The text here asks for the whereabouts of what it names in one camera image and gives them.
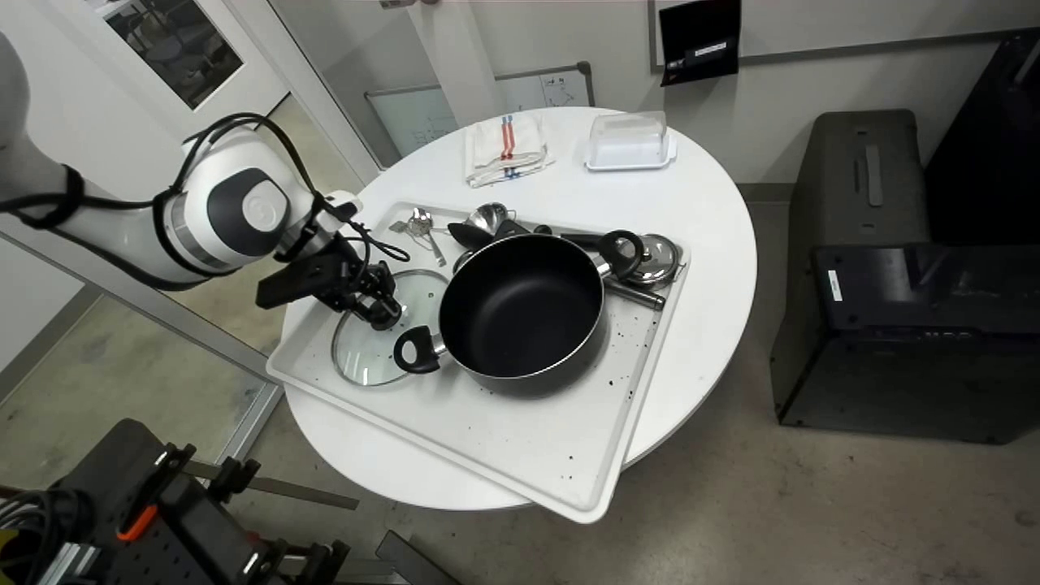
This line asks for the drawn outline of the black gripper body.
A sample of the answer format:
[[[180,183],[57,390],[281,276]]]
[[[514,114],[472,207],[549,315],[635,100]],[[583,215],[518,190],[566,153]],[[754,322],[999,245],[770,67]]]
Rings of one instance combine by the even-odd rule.
[[[401,322],[404,306],[394,298],[394,272],[386,262],[344,259],[338,254],[315,254],[291,262],[256,286],[256,306],[277,310],[315,297],[334,313],[352,313],[370,327],[385,332]]]

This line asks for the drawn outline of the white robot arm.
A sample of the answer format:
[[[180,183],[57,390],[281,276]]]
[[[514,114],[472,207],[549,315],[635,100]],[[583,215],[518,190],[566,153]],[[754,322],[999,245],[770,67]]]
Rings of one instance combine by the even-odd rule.
[[[256,259],[282,269],[256,286],[256,306],[318,298],[370,327],[401,322],[396,283],[352,202],[333,202],[291,135],[265,114],[227,114],[188,139],[173,183],[154,198],[111,198],[76,167],[44,153],[29,129],[29,76],[0,39],[0,207],[53,230],[156,291],[191,291]]]

